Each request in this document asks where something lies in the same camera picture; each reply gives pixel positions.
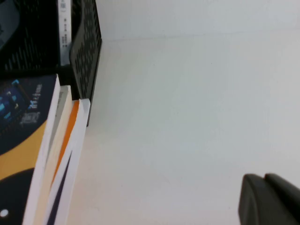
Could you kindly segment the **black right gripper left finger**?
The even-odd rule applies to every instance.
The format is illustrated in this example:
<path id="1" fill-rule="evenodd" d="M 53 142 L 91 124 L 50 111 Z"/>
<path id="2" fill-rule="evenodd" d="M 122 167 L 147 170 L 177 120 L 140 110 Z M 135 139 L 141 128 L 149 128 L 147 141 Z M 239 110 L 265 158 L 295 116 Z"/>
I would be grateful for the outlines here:
<path id="1" fill-rule="evenodd" d="M 241 225 L 298 225 L 269 183 L 256 174 L 243 176 L 238 214 Z"/>

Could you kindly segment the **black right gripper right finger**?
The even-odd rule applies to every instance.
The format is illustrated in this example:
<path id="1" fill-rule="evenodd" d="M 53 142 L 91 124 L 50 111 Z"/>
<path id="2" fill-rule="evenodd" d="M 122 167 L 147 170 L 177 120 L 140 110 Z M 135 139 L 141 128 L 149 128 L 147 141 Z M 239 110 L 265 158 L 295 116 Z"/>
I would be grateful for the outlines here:
<path id="1" fill-rule="evenodd" d="M 294 216 L 300 216 L 300 189 L 274 173 L 267 173 L 264 179 L 275 190 L 282 204 Z"/>

